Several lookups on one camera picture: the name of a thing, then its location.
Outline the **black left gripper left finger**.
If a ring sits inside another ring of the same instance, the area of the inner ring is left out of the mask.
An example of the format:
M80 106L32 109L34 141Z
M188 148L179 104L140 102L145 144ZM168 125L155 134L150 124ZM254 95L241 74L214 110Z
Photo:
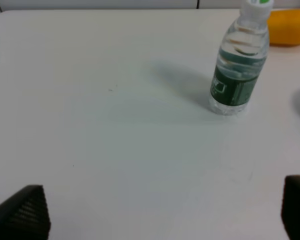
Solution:
M47 240L50 230L42 185L27 185L0 204L0 240Z

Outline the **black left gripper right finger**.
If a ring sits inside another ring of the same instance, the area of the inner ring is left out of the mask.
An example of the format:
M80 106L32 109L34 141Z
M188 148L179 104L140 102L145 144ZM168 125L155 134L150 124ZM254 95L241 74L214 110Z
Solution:
M281 220L290 240L300 240L300 175L284 179Z

